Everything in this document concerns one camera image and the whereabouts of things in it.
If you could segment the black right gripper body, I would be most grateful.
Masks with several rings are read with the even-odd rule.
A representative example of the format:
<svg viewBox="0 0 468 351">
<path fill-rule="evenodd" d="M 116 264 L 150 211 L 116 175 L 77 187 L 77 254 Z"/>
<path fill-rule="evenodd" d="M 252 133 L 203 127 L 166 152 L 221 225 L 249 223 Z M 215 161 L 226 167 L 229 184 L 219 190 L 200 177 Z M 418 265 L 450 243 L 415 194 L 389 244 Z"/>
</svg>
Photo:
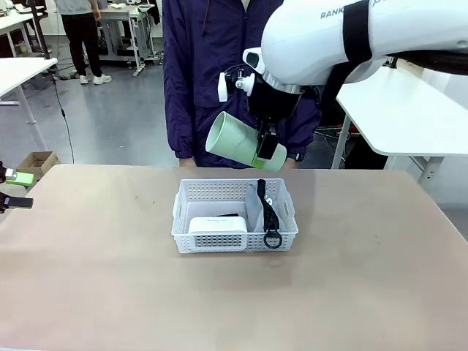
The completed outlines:
<svg viewBox="0 0 468 351">
<path fill-rule="evenodd" d="M 289 118 L 301 98 L 301 94 L 279 91 L 255 75 L 252 92 L 248 97 L 249 115 L 257 119 L 269 118 L 274 123 Z"/>
</svg>

